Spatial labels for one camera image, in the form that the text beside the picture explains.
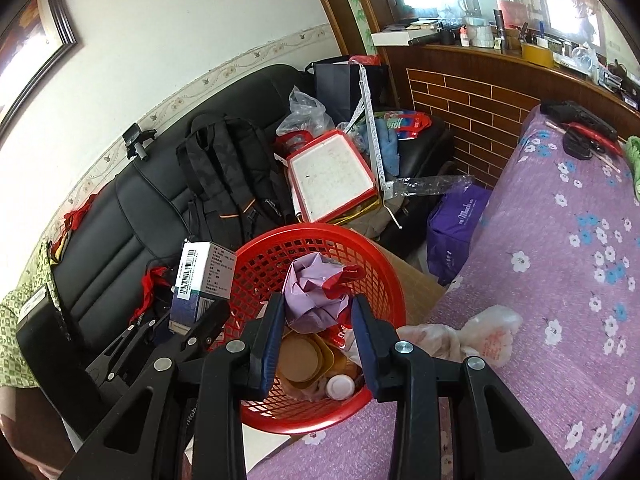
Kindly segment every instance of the barcode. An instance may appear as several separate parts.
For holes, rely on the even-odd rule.
[[[207,298],[200,298],[200,301],[198,302],[198,313],[196,314],[196,321],[199,320],[202,314],[204,314],[205,311],[214,303],[215,303],[214,300],[208,300]]]
[[[184,262],[184,268],[182,269],[182,278],[180,279],[178,297],[186,296],[185,299],[189,299],[189,294],[191,291],[191,278],[193,274],[193,263],[195,259],[196,249],[189,249],[187,251],[187,259]]]

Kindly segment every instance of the black backpack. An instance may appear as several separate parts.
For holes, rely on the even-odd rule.
[[[294,219],[291,194],[264,132],[243,119],[203,114],[175,150],[195,197],[190,231],[236,250]]]

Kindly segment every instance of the black leather sofa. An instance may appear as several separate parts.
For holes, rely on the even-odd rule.
[[[312,94],[312,76],[280,64],[210,97],[148,147],[148,160],[133,160],[108,183],[73,233],[53,271],[71,341],[55,333],[57,322],[49,310],[18,329],[18,342],[44,393],[80,437],[88,436],[109,407],[107,400],[99,399],[84,369],[126,330],[142,303],[140,280],[146,268],[175,261],[188,234],[190,191],[175,147],[191,120],[205,111],[247,118],[273,140],[276,127],[289,113],[293,86]],[[452,159],[452,134],[442,120],[433,118],[429,130],[418,139],[401,142],[399,151],[401,176],[433,175]],[[406,256],[424,242],[430,199],[410,200],[411,213],[399,215],[406,225],[402,231],[389,224],[381,237],[387,249]]]

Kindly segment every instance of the purple bag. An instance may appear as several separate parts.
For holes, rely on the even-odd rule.
[[[427,266],[440,285],[448,285],[469,256],[476,224],[491,191],[473,184],[465,192],[447,193],[427,220]]]

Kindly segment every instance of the black paper bag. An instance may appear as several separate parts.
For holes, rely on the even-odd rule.
[[[310,63],[306,70],[314,69],[316,98],[326,107],[335,124],[348,122],[358,106],[360,71],[357,64],[347,64],[351,56],[330,57]],[[365,65],[371,90],[371,104],[376,110],[388,81],[387,65]]]

